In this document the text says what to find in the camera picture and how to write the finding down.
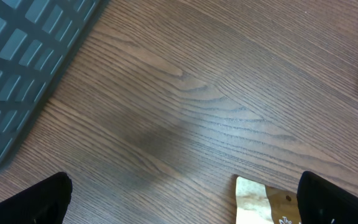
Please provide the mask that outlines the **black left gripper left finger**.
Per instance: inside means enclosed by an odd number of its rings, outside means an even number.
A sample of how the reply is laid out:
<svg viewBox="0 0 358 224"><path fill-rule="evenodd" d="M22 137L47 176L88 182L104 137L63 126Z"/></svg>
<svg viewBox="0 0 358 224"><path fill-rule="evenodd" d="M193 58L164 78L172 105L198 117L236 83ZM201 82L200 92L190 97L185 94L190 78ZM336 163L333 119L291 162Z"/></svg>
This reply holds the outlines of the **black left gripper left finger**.
<svg viewBox="0 0 358 224"><path fill-rule="evenodd" d="M62 224L72 191L67 173L57 172L0 202L0 223Z"/></svg>

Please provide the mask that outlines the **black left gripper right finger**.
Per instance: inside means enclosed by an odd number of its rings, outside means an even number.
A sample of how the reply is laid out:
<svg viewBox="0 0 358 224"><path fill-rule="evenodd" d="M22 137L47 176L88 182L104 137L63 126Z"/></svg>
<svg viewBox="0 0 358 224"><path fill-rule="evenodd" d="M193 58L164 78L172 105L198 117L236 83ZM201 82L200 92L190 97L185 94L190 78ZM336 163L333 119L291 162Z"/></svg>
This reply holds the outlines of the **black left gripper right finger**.
<svg viewBox="0 0 358 224"><path fill-rule="evenodd" d="M358 224L358 197L313 172L302 174L296 195L302 224Z"/></svg>

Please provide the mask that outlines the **beige brown snack bag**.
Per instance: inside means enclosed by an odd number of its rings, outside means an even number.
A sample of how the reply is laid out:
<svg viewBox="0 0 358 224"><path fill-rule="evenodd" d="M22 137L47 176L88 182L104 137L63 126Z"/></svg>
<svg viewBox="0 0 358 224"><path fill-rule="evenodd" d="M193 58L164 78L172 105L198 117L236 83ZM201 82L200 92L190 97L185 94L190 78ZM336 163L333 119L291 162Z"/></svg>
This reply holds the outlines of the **beige brown snack bag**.
<svg viewBox="0 0 358 224"><path fill-rule="evenodd" d="M236 224L301 224L296 193L236 179Z"/></svg>

